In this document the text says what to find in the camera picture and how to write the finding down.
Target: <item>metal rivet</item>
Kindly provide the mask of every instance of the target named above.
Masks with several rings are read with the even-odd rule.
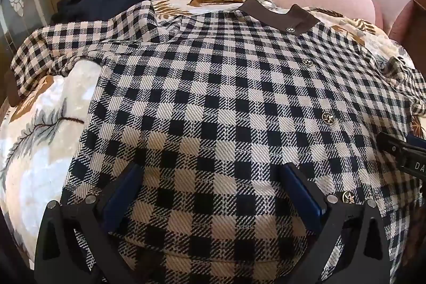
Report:
[[[47,208],[52,209],[56,206],[58,202],[55,200],[49,201],[49,203],[47,204]]]
[[[350,192],[350,191],[346,191],[346,192],[344,192],[343,193],[343,195],[342,195],[342,201],[344,202],[344,203],[355,203],[355,197],[354,197],[354,194],[352,194],[352,192]]]
[[[374,208],[377,206],[376,201],[372,200],[372,199],[368,199],[367,200],[367,204],[371,207]]]
[[[322,120],[327,124],[333,124],[334,116],[329,112],[324,112],[322,114]]]
[[[88,197],[86,197],[86,199],[84,199],[84,201],[86,201],[86,203],[88,203],[88,204],[94,203],[96,201],[96,196],[89,195]]]
[[[303,60],[302,60],[302,63],[303,63],[304,65],[308,66],[308,67],[311,67],[311,66],[313,66],[313,65],[314,65],[314,62],[312,62],[312,60],[310,60],[310,59],[303,59]]]
[[[327,201],[329,203],[337,203],[337,201],[339,201],[339,199],[337,198],[336,195],[331,194],[331,195],[327,196]]]

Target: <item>gingham shirt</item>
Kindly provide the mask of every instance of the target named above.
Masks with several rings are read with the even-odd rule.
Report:
[[[142,2],[107,22],[34,32],[12,63],[18,90],[82,58],[102,71],[61,202],[141,164],[116,236],[131,266],[139,247],[161,251],[152,281],[271,283],[291,270],[307,238],[276,179],[286,162],[324,194],[376,200],[395,271],[420,183],[375,136],[410,132],[419,72],[392,58],[384,76],[370,52],[321,22],[293,35],[233,10],[158,24]]]

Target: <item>shirt button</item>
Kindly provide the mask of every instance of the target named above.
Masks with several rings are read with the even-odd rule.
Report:
[[[322,114],[322,120],[327,124],[333,124],[334,116],[329,112],[324,112]]]
[[[342,201],[345,203],[355,203],[355,197],[354,194],[350,191],[345,191],[342,195]]]
[[[302,63],[303,63],[304,65],[306,65],[307,67],[311,67],[311,66],[313,66],[313,65],[314,65],[314,62],[313,62],[312,60],[310,60],[310,59],[303,59],[303,60],[302,60]]]

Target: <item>blue clamp pad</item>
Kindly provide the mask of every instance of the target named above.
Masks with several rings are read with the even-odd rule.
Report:
[[[315,193],[324,197],[319,188],[315,183],[308,182],[293,163],[287,163],[282,166],[280,178],[281,184],[295,206],[297,213],[299,213],[305,228],[314,233],[320,233],[322,230],[321,218],[327,206],[321,197],[319,197],[321,200],[318,199],[318,196],[315,199],[310,194],[307,185],[314,185],[317,189]]]
[[[416,146],[416,147],[426,149],[426,141],[417,136],[408,134],[405,139],[407,140],[407,143],[411,146]]]
[[[105,232],[112,232],[118,228],[142,184],[144,170],[135,163],[130,165],[132,165],[132,168],[119,182],[120,184],[115,187],[114,194],[102,209],[100,224]]]

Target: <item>black clamp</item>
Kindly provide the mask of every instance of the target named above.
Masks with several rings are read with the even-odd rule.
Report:
[[[289,275],[276,284],[316,284],[339,236],[344,242],[333,274],[323,284],[389,284],[390,261],[383,220],[374,200],[363,205],[325,196],[292,163],[280,170],[280,181],[306,229],[317,239]]]
[[[144,175],[130,163],[98,196],[89,195],[74,205],[50,201],[44,211],[35,252],[37,284],[138,284],[134,272],[113,247],[108,232],[117,229],[135,199]],[[80,231],[95,258],[89,270],[77,243]]]
[[[414,135],[408,135],[406,140],[385,133],[376,136],[378,149],[395,157],[398,170],[426,180],[426,141]]]
[[[134,200],[143,174],[140,166],[131,163],[99,196],[89,195],[75,205],[48,203],[35,254],[38,284],[100,284],[103,278],[109,284],[144,282],[127,266],[108,237]],[[340,202],[335,195],[325,196],[292,163],[282,165],[279,175],[306,228],[316,233],[317,240],[290,274],[278,278],[276,284],[318,283],[340,235],[344,249],[333,275],[324,284],[389,283],[386,235],[373,200],[356,205]],[[85,237],[95,258],[91,270],[77,244],[75,230]]]

